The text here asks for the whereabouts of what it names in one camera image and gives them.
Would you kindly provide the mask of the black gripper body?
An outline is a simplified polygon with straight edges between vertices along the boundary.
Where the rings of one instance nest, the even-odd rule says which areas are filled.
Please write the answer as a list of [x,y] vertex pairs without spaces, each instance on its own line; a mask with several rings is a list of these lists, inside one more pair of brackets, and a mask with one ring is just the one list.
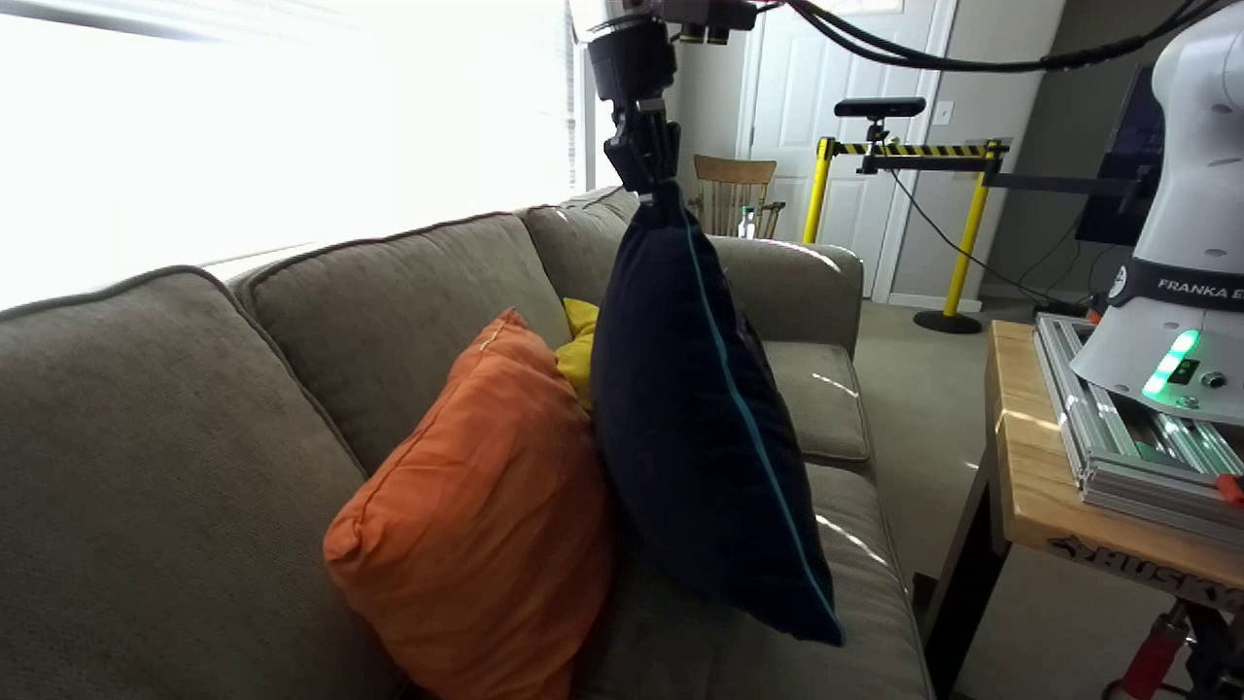
[[602,143],[626,191],[655,196],[672,179],[680,130],[667,117],[672,48],[661,28],[621,28],[598,38],[598,96],[616,105]]

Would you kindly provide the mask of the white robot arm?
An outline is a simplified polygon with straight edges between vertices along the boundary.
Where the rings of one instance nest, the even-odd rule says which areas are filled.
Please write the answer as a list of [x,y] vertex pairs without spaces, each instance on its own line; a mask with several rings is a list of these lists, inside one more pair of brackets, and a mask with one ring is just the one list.
[[[616,111],[606,160],[659,205],[659,229],[687,226],[678,191],[680,130],[667,117],[678,30],[724,43],[761,11],[792,8],[831,43],[812,0],[563,0],[597,94]],[[1244,0],[1190,0],[1172,15],[1153,90],[1163,166],[1110,310],[1070,371],[1115,396],[1208,424],[1244,422]]]

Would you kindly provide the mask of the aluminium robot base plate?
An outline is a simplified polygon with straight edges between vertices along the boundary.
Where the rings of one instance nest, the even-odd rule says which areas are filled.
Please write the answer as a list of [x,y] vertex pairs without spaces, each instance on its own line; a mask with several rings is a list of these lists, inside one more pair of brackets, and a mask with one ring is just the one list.
[[1075,374],[1075,356],[1088,334],[1093,326],[1075,317],[1044,317],[1036,325],[1038,365],[1070,446],[1075,489],[1088,507],[1202,536],[1244,528],[1244,507],[1220,489],[1220,480],[1244,471],[1244,435],[1228,424],[1163,418],[1133,396],[1088,385]]

